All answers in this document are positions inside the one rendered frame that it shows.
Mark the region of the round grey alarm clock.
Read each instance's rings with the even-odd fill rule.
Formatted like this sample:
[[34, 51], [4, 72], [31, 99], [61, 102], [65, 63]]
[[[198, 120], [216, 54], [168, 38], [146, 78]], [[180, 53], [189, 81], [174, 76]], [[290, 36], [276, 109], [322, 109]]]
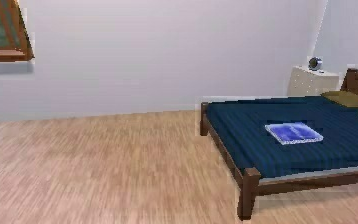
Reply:
[[319, 57], [312, 57], [308, 62], [308, 68], [311, 71], [318, 71], [321, 69], [323, 61]]

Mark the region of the white bedside table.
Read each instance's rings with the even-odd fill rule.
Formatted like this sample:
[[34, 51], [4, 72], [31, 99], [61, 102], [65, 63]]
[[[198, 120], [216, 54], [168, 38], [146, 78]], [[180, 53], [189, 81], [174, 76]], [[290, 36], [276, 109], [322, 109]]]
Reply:
[[335, 91], [339, 76], [326, 71], [312, 71], [306, 66], [292, 68], [288, 84], [288, 96], [317, 96], [324, 92]]

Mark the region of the olive green pillow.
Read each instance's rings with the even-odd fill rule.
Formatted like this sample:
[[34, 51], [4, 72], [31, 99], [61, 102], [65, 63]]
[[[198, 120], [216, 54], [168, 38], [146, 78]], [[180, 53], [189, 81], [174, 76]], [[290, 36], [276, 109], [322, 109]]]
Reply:
[[345, 107], [358, 107], [358, 95], [347, 91], [328, 91], [322, 93], [322, 96], [328, 100]]

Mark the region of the blue bed with brown frame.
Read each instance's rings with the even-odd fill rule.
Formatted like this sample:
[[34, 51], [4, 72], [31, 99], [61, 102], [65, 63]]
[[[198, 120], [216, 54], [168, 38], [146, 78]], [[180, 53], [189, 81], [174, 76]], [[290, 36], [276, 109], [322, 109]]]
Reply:
[[[358, 70], [341, 89], [358, 95]], [[302, 122], [320, 142], [281, 145], [267, 124]], [[258, 196], [358, 183], [358, 107], [319, 96], [201, 104], [200, 134], [211, 136], [237, 182], [237, 214], [252, 215]]]

